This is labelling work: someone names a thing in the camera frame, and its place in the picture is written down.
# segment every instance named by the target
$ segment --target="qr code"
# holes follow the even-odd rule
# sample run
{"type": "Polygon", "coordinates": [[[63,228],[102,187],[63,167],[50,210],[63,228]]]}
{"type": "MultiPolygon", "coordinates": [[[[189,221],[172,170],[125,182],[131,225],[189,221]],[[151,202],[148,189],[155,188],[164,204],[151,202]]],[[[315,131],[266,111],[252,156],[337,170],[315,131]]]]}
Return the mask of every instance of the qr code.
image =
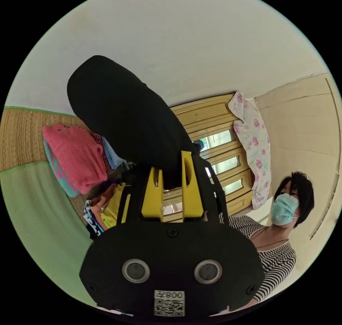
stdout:
{"type": "Polygon", "coordinates": [[[154,315],[181,317],[185,315],[184,292],[156,290],[154,297],[154,315]]]}

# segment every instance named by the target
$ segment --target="green cloth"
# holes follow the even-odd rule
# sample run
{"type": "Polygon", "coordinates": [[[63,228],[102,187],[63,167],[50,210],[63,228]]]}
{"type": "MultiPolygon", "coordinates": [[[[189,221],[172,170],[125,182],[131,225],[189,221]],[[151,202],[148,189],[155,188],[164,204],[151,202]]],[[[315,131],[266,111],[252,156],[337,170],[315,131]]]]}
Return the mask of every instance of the green cloth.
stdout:
{"type": "Polygon", "coordinates": [[[78,276],[92,241],[49,163],[1,172],[0,183],[14,229],[39,268],[64,292],[96,306],[78,276]]]}

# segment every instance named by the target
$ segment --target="face mask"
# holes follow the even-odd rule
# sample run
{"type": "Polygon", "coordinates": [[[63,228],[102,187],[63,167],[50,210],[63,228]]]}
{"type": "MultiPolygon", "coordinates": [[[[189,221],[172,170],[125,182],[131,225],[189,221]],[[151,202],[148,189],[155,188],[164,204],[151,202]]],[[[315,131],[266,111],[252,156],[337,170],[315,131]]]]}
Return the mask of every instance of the face mask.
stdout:
{"type": "Polygon", "coordinates": [[[299,205],[299,201],[287,193],[281,194],[274,201],[271,209],[271,222],[274,225],[285,225],[292,222],[293,214],[299,205]]]}

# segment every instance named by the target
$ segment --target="black and white striped shirt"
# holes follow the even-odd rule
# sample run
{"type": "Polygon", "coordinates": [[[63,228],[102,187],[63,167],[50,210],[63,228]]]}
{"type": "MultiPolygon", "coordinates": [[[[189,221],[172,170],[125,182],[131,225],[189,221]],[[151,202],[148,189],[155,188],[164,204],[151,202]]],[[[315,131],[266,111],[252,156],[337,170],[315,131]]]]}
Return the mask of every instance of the black and white striped shirt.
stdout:
{"type": "MultiPolygon", "coordinates": [[[[239,230],[247,238],[259,230],[264,228],[263,225],[248,216],[234,217],[228,216],[229,225],[239,230]]],[[[220,223],[224,223],[223,215],[219,215],[220,223]]],[[[260,289],[254,296],[258,303],[264,300],[294,268],[297,255],[291,247],[289,241],[271,250],[259,251],[259,256],[265,272],[265,279],[260,289]]]]}

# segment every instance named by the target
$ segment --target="pink sweater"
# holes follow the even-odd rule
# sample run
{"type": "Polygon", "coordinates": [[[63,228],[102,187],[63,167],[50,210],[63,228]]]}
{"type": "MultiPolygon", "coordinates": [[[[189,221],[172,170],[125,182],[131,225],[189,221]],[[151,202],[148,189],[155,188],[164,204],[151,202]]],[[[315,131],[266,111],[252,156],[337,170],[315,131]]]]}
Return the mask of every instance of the pink sweater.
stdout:
{"type": "Polygon", "coordinates": [[[43,134],[72,184],[82,193],[107,180],[103,147],[80,127],[44,126],[43,134]]]}

